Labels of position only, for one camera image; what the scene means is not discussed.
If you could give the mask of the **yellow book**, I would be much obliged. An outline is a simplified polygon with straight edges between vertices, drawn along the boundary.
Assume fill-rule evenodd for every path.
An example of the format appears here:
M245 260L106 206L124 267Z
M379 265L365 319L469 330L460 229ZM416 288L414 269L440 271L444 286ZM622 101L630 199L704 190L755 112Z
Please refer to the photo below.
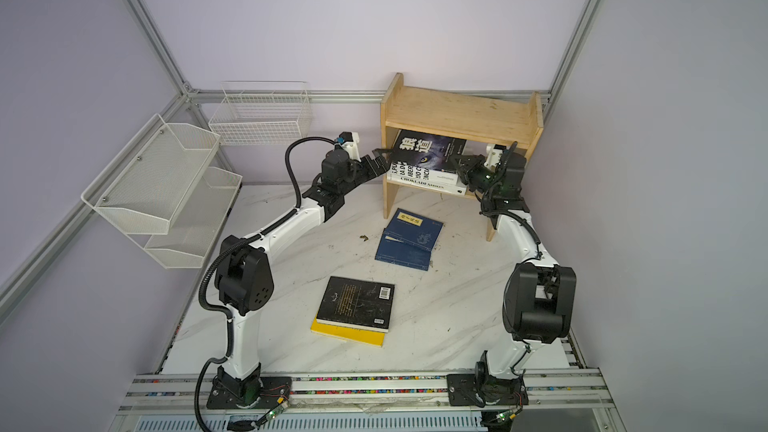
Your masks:
M310 330L316 334L376 347L382 347L386 337L385 332L373 332L351 327L322 324L317 320L312 322Z

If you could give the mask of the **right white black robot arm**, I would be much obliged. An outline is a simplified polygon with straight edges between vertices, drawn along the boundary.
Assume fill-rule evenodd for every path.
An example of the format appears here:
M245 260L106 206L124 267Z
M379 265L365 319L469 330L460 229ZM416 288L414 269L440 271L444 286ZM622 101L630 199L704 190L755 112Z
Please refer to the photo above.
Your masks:
M453 155L450 162L515 263L502 293L505 334L483 351L472 378L451 375L448 385L478 407L525 404L525 365L543 346L570 332L577 277L549 254L533 227L522 195L524 156L508 149L494 160Z

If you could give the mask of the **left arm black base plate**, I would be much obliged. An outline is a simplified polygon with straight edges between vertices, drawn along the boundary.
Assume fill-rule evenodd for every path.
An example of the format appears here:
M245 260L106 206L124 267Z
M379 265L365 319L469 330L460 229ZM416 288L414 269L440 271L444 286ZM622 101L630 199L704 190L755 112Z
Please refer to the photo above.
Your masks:
M287 401L292 389L292 379L287 376L260 377L240 381L226 374L214 377L208 394L208 410L268 410L278 401Z

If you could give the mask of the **black book with gold text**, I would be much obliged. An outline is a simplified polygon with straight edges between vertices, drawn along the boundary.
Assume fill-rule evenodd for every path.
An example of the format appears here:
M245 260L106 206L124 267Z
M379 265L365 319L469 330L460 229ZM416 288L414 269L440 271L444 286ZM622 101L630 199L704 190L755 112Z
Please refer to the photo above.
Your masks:
M396 286L331 276L315 319L321 324L386 333Z

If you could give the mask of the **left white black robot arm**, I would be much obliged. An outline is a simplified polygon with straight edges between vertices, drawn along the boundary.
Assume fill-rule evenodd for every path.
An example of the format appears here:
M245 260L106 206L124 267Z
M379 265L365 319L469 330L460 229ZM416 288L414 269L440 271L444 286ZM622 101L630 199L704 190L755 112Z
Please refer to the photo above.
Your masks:
M306 191L301 191L291 163L300 145L322 142L331 147L322 159L320 172ZM309 136L291 143L284 164L295 204L265 227L243 237L226 237L218 255L206 269L197 292L199 306L224 316L225 352L206 360L198 376L217 367L213 391L236 408L252 408L269 394L261 379L257 348L246 340L257 336L260 311L275 289L271 266L299 238L329 221L357 187L386 174L392 151L377 148L362 155L357 135L343 132L336 138Z

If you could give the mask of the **black book with barcode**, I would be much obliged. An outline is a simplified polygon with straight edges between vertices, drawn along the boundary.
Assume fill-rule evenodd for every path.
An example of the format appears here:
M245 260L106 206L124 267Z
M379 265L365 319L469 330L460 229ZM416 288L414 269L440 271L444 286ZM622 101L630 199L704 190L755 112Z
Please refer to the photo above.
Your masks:
M451 161L454 155L462 155L465 139L426 132L400 130L391 154L392 170L424 169L430 172L456 173Z

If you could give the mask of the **white book with black lettering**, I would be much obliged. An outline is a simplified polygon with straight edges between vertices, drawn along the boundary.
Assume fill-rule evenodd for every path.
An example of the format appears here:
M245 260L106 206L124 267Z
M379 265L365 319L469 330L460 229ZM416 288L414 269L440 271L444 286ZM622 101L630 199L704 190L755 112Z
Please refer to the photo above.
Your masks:
M394 162L390 167L388 177L390 179L415 179L446 186L459 184L458 175L456 173L441 170L435 171L418 165L411 165L405 161Z

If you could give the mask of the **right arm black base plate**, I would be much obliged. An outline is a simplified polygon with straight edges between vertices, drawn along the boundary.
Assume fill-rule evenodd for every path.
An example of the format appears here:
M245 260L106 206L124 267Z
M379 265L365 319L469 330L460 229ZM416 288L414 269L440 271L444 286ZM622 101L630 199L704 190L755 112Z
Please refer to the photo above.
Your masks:
M449 374L446 377L451 406L487 406L529 404L524 382L519 379L498 379L489 376L481 381L473 374Z

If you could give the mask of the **white book with photo cover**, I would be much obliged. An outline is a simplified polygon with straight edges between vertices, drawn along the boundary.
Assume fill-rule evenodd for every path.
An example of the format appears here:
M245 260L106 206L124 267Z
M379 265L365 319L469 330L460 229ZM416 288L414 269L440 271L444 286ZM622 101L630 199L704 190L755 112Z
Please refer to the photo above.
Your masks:
M418 178L404 177L392 172L388 172L386 178L390 183L395 183L401 186L415 187L423 190L430 190L441 194L464 196L467 193L466 186L461 184L446 185Z

